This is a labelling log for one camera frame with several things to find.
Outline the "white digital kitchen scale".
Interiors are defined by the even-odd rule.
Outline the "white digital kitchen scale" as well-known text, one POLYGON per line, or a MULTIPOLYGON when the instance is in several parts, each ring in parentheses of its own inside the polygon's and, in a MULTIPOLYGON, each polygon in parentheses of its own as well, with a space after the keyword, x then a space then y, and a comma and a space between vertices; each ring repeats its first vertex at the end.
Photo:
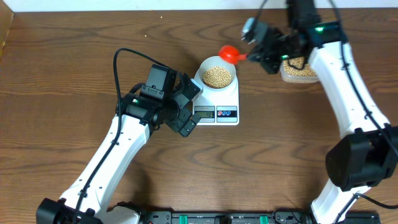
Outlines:
POLYGON ((231 67, 212 66, 200 68, 195 74, 195 80, 202 85, 203 93, 193 102, 193 113, 201 117, 198 125, 236 126, 239 124, 239 82, 236 69, 231 67), (226 83, 226 75, 230 75, 230 83, 224 88, 208 86, 203 77, 207 71, 221 72, 218 84, 226 83))

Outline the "red plastic scoop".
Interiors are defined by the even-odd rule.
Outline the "red plastic scoop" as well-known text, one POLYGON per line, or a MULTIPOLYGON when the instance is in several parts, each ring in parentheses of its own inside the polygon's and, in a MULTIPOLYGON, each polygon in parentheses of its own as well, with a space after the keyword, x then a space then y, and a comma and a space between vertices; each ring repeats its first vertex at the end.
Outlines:
POLYGON ((224 45, 218 51, 218 56, 221 57, 225 62, 233 65, 237 65, 240 61, 246 60, 248 55, 241 54, 240 51, 232 45, 224 45))

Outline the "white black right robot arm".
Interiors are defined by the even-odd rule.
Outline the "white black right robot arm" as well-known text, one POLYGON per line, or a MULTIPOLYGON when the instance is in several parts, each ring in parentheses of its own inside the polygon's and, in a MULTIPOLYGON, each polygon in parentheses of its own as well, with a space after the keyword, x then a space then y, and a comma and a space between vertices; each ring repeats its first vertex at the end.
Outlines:
POLYGON ((340 141, 326 155, 328 181, 305 222, 341 223, 357 199, 393 175, 397 128, 363 82, 341 17, 323 22, 313 1, 287 1, 286 10, 289 34, 259 16, 246 21, 242 38, 254 44, 247 59, 275 74, 293 58, 303 58, 317 75, 336 116, 340 141))

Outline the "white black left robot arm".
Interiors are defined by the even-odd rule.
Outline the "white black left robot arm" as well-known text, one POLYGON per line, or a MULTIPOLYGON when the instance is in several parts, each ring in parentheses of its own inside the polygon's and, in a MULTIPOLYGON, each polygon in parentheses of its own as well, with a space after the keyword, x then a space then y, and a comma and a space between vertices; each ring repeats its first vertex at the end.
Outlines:
POLYGON ((57 201, 43 199, 37 223, 139 223, 141 213, 128 205, 109 208, 127 167, 151 134, 166 124, 187 137, 199 115, 186 107, 203 87, 186 74, 150 75, 120 98, 110 129, 79 178, 57 201))

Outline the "soybeans pile in bowl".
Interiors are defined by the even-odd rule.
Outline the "soybeans pile in bowl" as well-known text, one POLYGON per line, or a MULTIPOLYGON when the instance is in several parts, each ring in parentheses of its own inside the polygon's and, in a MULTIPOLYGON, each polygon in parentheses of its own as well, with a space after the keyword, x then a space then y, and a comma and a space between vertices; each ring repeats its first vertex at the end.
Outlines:
POLYGON ((211 88, 225 88, 232 81, 231 73, 224 67, 214 66, 203 74, 203 82, 211 88))

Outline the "grey plastic bowl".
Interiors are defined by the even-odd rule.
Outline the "grey plastic bowl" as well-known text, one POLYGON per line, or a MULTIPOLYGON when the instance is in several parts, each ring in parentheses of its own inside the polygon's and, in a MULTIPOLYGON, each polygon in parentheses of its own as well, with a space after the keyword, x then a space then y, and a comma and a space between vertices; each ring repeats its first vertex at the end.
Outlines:
POLYGON ((214 66, 221 66, 221 67, 224 67, 224 68, 226 68, 226 69, 231 73, 231 75, 232 75, 232 81, 231 81, 231 83, 227 86, 227 87, 231 87, 231 86, 233 85, 233 82, 235 82, 235 81, 237 80, 237 78, 236 78, 236 68, 235 68, 235 66, 234 66, 233 64, 230 64, 230 63, 228 63, 228 62, 225 62, 225 61, 224 61, 221 57, 219 57, 219 56, 212 56, 212 57, 209 57, 209 58, 207 58, 206 60, 204 60, 204 61, 201 63, 199 69, 197 70, 197 72, 196 72, 196 74, 195 74, 195 80, 196 80, 198 83, 200 83, 201 85, 203 85, 205 88, 208 88, 208 89, 212 89, 212 90, 223 90, 223 89, 226 89, 227 87, 225 87, 225 88, 219 88, 219 89, 217 89, 217 88, 211 88, 211 87, 208 87, 207 85, 204 84, 204 82, 203 82, 203 74, 204 74, 204 72, 205 72, 206 70, 208 70, 209 68, 214 67, 214 66))

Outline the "clear container of soybeans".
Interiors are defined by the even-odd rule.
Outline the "clear container of soybeans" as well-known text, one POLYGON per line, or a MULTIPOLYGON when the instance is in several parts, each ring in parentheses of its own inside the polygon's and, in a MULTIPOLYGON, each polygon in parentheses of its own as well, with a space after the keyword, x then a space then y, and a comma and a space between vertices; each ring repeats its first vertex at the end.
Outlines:
POLYGON ((280 74, 282 80, 287 83, 316 83, 318 82, 317 74, 310 68, 309 64, 304 63, 304 58, 293 58, 290 60, 284 60, 280 65, 280 74))

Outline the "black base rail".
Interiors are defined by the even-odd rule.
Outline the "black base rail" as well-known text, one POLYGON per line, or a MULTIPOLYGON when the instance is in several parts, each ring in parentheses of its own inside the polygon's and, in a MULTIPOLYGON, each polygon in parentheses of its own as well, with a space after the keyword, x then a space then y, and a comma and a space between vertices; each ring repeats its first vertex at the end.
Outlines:
POLYGON ((298 208, 274 210, 174 210, 147 207, 141 210, 139 224, 312 224, 312 212, 298 208))

